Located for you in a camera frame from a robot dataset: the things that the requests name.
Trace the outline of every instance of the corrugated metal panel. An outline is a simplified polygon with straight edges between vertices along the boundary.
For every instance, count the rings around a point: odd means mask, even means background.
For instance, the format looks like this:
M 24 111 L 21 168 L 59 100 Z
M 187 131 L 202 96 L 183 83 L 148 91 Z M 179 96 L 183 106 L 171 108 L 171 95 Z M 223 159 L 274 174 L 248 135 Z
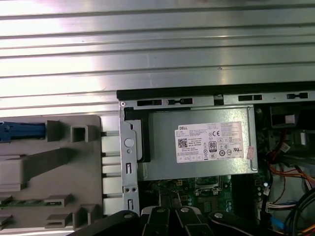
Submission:
M 314 22 L 313 0 L 1 0 L 0 117 L 111 113 L 118 89 L 310 81 Z

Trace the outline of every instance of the white label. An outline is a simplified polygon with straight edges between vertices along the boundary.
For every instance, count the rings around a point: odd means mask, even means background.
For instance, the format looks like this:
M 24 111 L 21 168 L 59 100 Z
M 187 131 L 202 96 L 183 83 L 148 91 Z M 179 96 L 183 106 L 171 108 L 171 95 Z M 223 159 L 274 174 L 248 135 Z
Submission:
M 286 153 L 287 151 L 289 151 L 290 148 L 291 148 L 291 147 L 290 147 L 288 144 L 283 143 L 283 144 L 281 145 L 280 150 L 283 151 L 284 153 Z
M 177 163 L 244 158 L 242 123 L 179 125 Z

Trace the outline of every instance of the black wire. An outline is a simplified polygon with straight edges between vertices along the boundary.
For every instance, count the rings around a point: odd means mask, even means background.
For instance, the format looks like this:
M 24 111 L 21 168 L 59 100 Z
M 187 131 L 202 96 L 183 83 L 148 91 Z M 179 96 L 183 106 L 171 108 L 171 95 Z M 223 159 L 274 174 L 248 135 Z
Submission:
M 283 177 L 283 190 L 282 190 L 282 193 L 280 194 L 280 196 L 272 204 L 275 204 L 277 201 L 279 201 L 283 197 L 284 192 L 285 192 L 285 177 Z
M 288 178 L 302 178 L 302 179 L 308 180 L 307 178 L 305 178 L 305 177 L 300 177 L 300 176 L 286 176 L 286 177 L 288 177 Z
M 315 189 L 304 194 L 284 221 L 284 232 L 289 236 L 297 236 L 301 232 L 297 230 L 297 223 L 302 211 L 315 201 Z

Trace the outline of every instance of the orange wire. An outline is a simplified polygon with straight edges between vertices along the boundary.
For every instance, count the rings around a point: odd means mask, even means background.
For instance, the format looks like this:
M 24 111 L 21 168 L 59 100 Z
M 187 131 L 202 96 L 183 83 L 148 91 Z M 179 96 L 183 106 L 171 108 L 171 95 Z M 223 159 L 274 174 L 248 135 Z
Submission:
M 280 171 L 276 170 L 271 164 L 269 164 L 269 167 L 270 167 L 271 172 L 276 174 L 276 175 L 284 176 L 284 177 L 303 177 L 303 178 L 306 178 L 307 180 L 315 183 L 315 179 L 313 179 L 312 177 L 308 176 L 304 172 L 294 173 L 294 174 L 286 174 L 285 172 L 280 172 Z
M 302 233 L 306 233 L 312 229 L 315 229 L 315 224 L 313 224 L 312 226 L 309 226 L 307 229 L 303 230 Z
M 297 169 L 293 169 L 293 170 L 290 170 L 290 171 L 282 171 L 282 173 L 289 173 L 289 172 L 292 172 L 292 171 L 297 171 Z

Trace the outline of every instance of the blue plastic tab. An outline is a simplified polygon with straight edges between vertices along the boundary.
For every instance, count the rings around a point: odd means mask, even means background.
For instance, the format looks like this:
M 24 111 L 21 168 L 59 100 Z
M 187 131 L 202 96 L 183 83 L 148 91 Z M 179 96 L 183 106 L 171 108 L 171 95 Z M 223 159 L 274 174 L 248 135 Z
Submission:
M 0 143 L 15 139 L 44 139 L 45 124 L 0 122 Z

